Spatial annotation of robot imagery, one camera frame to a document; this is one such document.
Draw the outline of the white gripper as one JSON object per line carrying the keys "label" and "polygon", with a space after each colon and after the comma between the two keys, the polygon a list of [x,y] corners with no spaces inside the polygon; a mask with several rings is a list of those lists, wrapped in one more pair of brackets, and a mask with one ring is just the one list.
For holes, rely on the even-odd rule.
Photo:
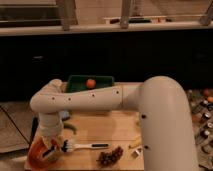
{"label": "white gripper", "polygon": [[39,129],[43,137],[59,138],[63,130],[63,122],[58,113],[39,114]]}

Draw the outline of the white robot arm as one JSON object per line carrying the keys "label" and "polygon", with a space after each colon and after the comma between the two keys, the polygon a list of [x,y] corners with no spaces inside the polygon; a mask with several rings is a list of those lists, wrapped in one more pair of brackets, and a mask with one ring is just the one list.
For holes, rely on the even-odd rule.
{"label": "white robot arm", "polygon": [[61,92],[58,83],[50,81],[30,100],[43,135],[61,133],[57,114],[63,110],[134,110],[141,121],[145,171],[199,171],[189,102],[176,80],[155,76],[74,93]]}

